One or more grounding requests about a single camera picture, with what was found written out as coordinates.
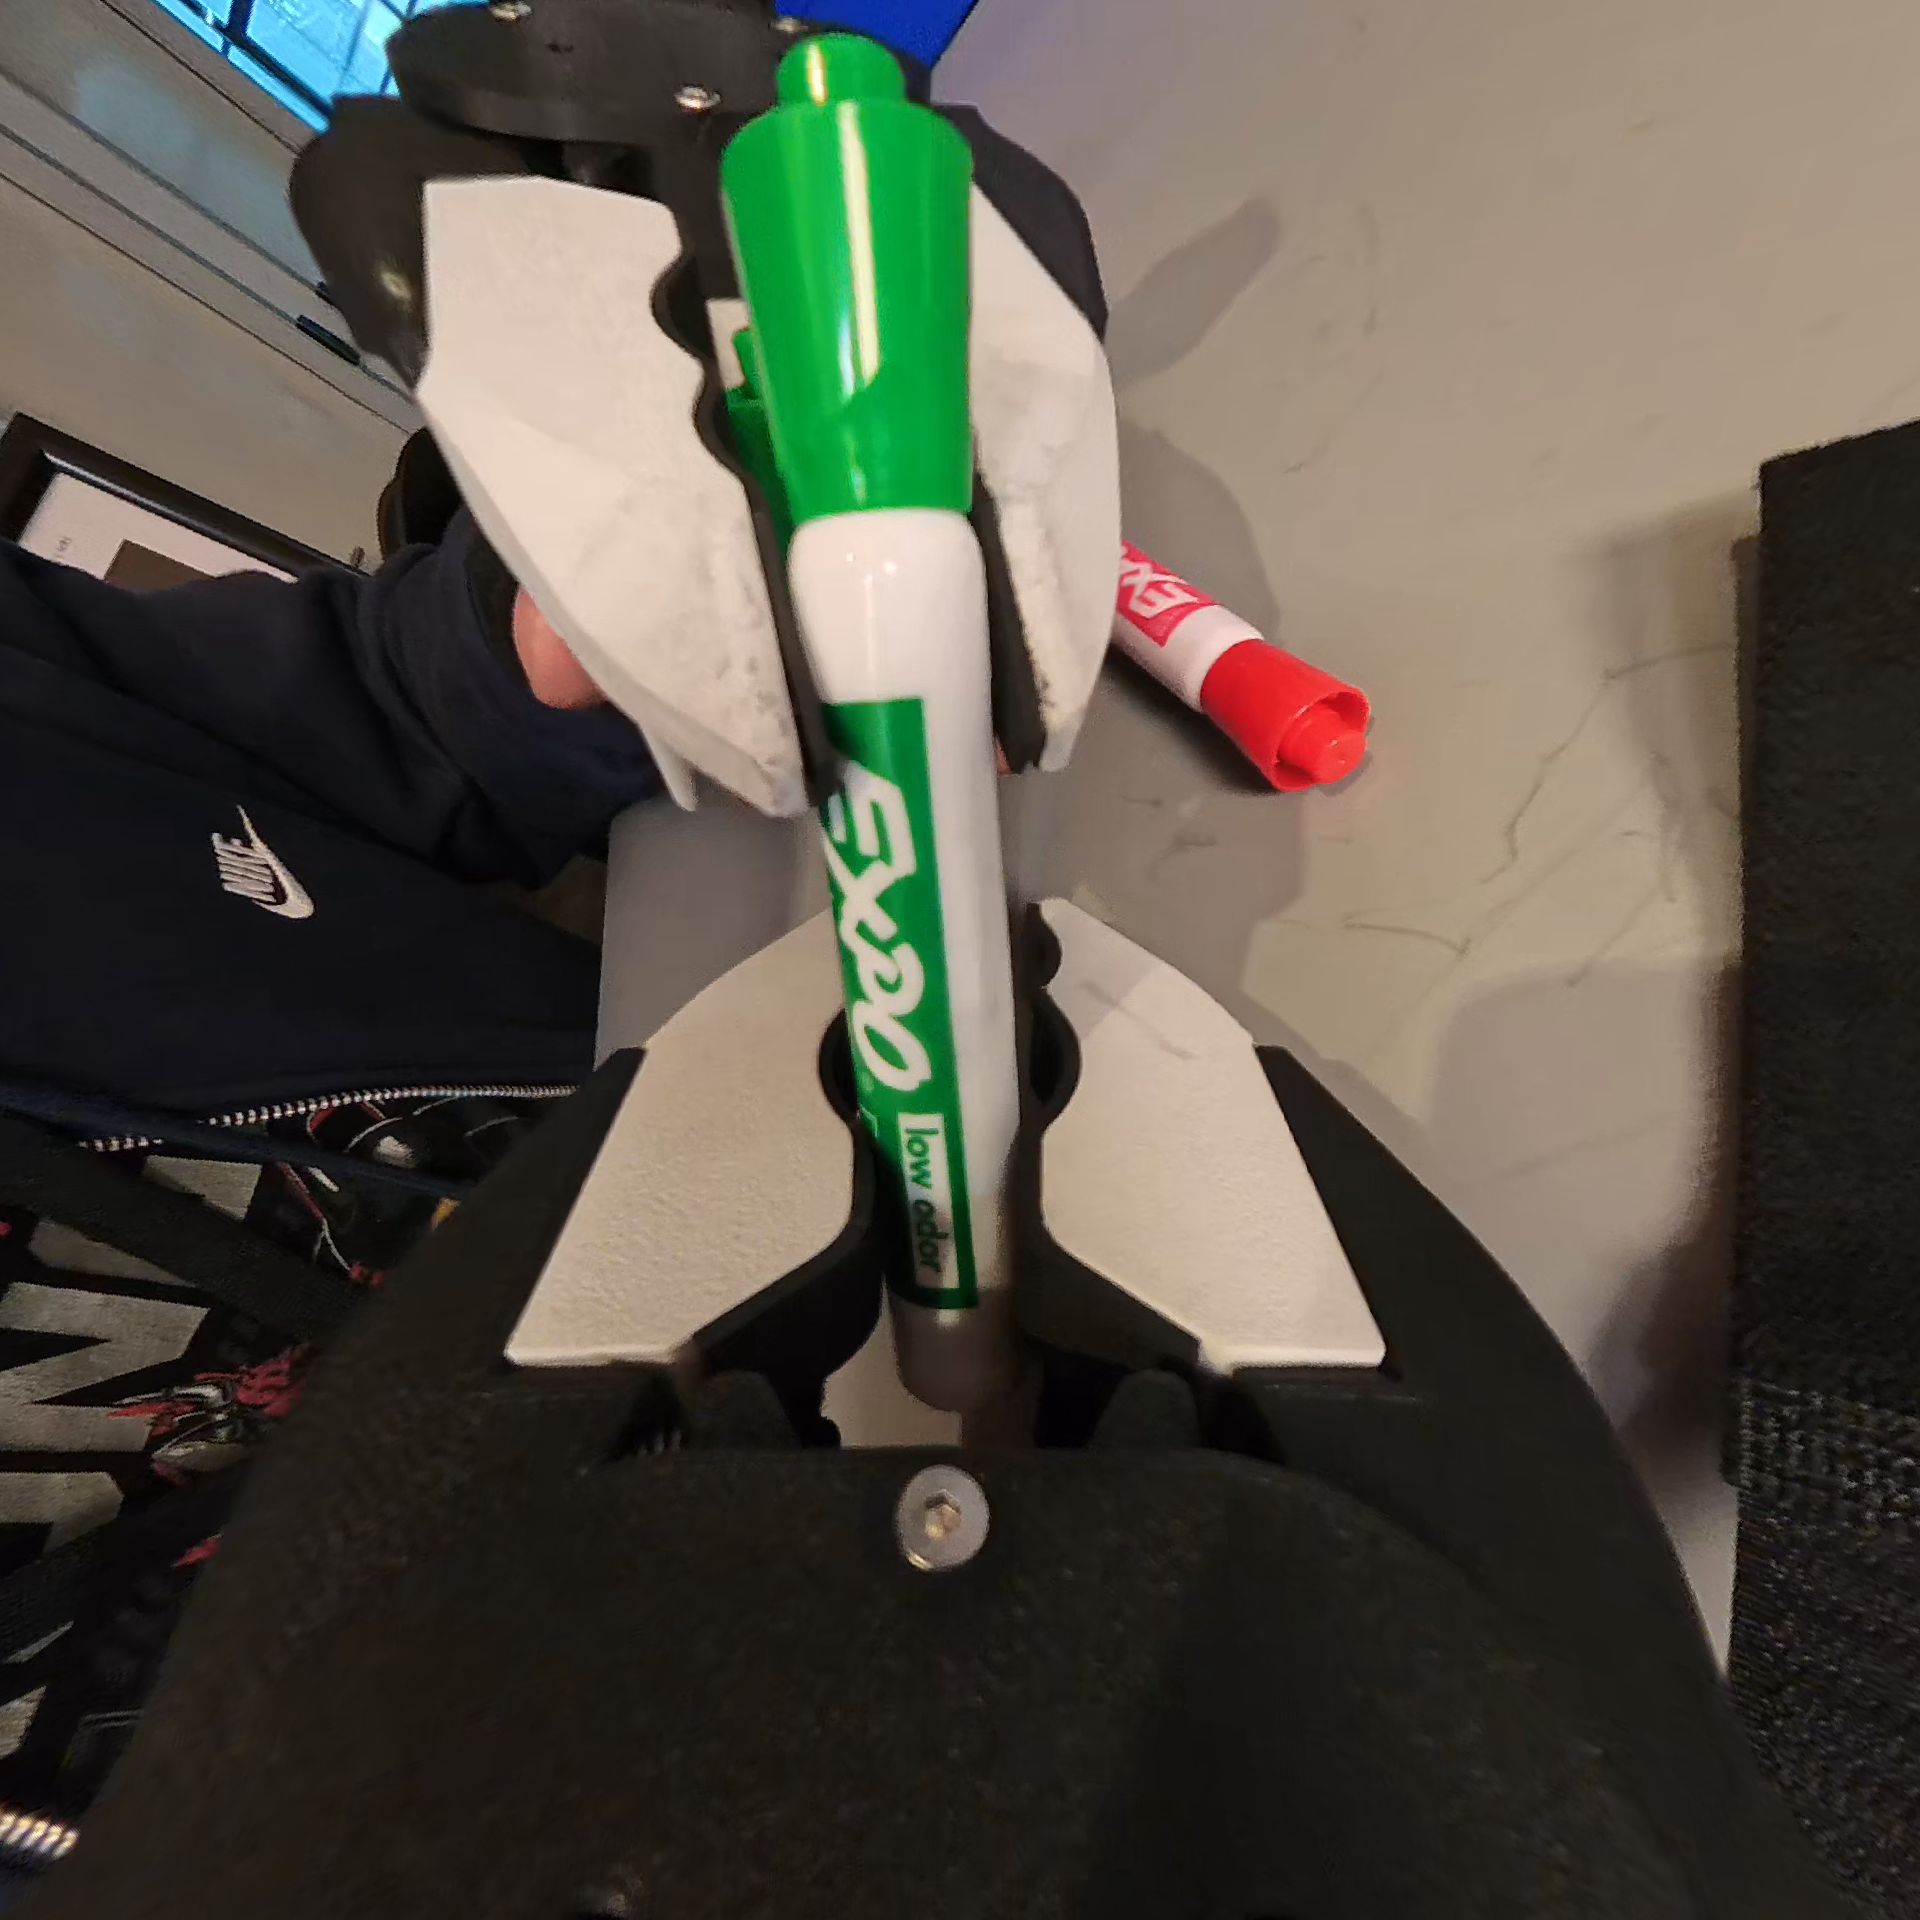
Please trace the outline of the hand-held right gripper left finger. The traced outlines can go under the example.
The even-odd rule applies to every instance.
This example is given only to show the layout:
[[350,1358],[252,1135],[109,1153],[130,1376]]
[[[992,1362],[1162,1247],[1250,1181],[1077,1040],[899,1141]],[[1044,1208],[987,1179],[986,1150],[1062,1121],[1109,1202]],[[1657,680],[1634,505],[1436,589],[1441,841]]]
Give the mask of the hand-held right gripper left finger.
[[829,1378],[876,1329],[874,1167],[829,1099],[842,1015],[816,915],[641,1050],[512,1329],[512,1362]]

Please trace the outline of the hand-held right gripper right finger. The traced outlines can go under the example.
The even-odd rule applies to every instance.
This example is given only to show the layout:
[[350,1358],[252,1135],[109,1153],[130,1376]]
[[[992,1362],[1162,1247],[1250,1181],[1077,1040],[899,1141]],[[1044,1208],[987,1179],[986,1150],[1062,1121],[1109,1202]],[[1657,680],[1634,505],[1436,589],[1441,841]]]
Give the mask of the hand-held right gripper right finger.
[[1126,1369],[1376,1369],[1250,1033],[1070,901],[1027,910],[1022,1333]]

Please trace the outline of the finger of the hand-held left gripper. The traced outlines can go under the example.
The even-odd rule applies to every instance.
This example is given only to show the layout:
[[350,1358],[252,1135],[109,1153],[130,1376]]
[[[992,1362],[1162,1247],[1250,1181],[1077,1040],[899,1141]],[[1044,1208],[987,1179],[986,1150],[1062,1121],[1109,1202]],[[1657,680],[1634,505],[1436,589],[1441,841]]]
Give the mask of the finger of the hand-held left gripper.
[[747,493],[654,311],[668,207],[539,175],[422,186],[417,397],[475,523],[678,805],[810,806]]
[[987,194],[969,197],[972,526],[987,568],[992,726],[1062,770],[1110,646],[1121,568],[1109,355]]

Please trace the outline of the red dry erase marker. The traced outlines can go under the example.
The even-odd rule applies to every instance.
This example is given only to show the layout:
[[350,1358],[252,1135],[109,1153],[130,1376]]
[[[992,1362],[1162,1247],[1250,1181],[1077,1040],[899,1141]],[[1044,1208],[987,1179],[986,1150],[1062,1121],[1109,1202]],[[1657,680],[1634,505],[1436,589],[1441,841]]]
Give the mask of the red dry erase marker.
[[1278,646],[1129,541],[1121,544],[1110,645],[1203,712],[1281,792],[1338,783],[1366,754],[1364,693]]

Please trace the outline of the person's left hand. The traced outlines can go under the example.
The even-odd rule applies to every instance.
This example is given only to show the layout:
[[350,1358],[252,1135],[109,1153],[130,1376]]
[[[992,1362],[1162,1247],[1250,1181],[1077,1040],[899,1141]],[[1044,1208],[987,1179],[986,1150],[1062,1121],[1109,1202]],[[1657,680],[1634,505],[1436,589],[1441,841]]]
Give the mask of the person's left hand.
[[563,712],[608,705],[608,695],[523,587],[512,601],[512,656],[542,705]]

